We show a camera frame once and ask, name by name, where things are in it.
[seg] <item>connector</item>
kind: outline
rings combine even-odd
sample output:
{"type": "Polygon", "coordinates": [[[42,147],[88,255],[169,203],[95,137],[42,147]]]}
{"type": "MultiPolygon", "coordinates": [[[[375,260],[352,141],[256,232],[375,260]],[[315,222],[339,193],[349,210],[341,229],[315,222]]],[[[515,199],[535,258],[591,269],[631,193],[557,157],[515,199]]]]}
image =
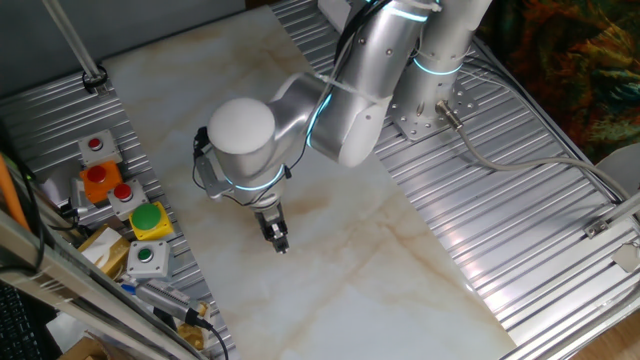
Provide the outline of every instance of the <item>connector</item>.
{"type": "Polygon", "coordinates": [[[458,116],[453,113],[453,110],[451,110],[444,100],[440,100],[436,103],[436,112],[447,119],[453,130],[458,131],[462,129],[462,121],[460,121],[458,116]]]}

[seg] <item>metal rod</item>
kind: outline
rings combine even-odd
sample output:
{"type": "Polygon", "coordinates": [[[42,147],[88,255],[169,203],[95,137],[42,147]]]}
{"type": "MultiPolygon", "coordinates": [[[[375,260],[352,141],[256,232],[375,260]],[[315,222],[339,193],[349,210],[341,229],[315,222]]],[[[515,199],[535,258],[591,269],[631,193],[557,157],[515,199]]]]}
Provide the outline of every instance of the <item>metal rod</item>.
{"type": "Polygon", "coordinates": [[[73,50],[73,53],[76,55],[76,58],[78,58],[80,65],[87,75],[92,80],[101,79],[103,74],[100,73],[98,66],[91,58],[91,55],[89,55],[87,48],[84,47],[80,36],[78,36],[78,33],[73,28],[73,25],[58,0],[42,0],[42,3],[44,3],[47,11],[49,11],[49,15],[51,15],[53,21],[55,21],[58,29],[60,29],[60,32],[67,40],[67,43],[69,43],[71,50],[73,50]]]}

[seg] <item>mounting plate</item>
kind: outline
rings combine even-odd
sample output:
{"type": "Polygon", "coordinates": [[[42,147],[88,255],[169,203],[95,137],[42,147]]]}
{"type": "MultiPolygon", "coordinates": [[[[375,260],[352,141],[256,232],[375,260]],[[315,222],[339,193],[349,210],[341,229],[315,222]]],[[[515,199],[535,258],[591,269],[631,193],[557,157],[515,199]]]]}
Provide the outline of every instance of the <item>mounting plate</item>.
{"type": "MultiPolygon", "coordinates": [[[[423,115],[416,119],[415,116],[404,116],[403,113],[407,113],[406,110],[393,106],[389,109],[391,120],[411,141],[420,141],[449,126],[449,123],[442,116],[428,118],[423,115]]],[[[462,84],[456,82],[453,84],[453,96],[449,107],[460,119],[464,119],[477,111],[478,104],[473,97],[467,94],[467,90],[462,84]]]]}

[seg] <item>button box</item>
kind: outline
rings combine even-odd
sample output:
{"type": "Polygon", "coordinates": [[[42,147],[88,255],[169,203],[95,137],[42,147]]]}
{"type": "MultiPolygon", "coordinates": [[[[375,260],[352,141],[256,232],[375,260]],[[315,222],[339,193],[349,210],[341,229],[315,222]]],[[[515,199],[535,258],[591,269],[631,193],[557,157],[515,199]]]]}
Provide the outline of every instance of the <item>button box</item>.
{"type": "Polygon", "coordinates": [[[86,167],[100,165],[107,161],[122,162],[122,155],[109,130],[100,131],[78,140],[82,161],[86,167]]]}
{"type": "Polygon", "coordinates": [[[159,201],[138,206],[129,220],[138,240],[158,240],[173,233],[171,220],[159,201]]]}
{"type": "Polygon", "coordinates": [[[107,200],[109,190],[122,184],[122,175],[118,165],[113,161],[92,166],[80,172],[84,183],[84,195],[93,204],[107,200]]]}
{"type": "Polygon", "coordinates": [[[149,203],[142,184],[137,179],[120,184],[107,192],[107,197],[120,221],[129,219],[129,215],[140,205],[149,203]]]}

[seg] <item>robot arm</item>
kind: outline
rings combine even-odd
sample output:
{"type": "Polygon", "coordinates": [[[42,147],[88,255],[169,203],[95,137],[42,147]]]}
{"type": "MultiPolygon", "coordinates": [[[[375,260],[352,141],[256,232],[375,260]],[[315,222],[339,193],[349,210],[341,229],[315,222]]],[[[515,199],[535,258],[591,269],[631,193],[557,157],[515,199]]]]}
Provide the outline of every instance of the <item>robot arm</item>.
{"type": "MultiPolygon", "coordinates": [[[[473,0],[441,1],[464,4],[473,0]]],[[[309,74],[296,74],[267,104],[244,98],[220,106],[206,130],[199,132],[194,149],[194,161],[209,197],[231,197],[250,207],[265,239],[277,252],[285,253],[289,245],[280,205],[285,179],[290,177],[285,160],[308,145],[341,165],[354,167],[364,161],[379,137],[396,84],[411,68],[408,60],[425,22],[429,24],[427,18],[432,11],[440,9],[438,0],[365,4],[359,11],[352,11],[334,76],[325,79],[328,84],[309,74]],[[376,7],[378,11],[371,15],[376,7]],[[362,19],[367,20],[358,25],[362,19]],[[217,175],[204,155],[206,149],[213,163],[219,164],[217,175]]],[[[450,17],[446,20],[436,22],[440,25],[435,30],[432,26],[431,31],[453,26],[450,17]]],[[[466,31],[454,34],[466,49],[471,37],[460,34],[466,36],[470,24],[464,16],[461,20],[455,23],[466,31]]]]}

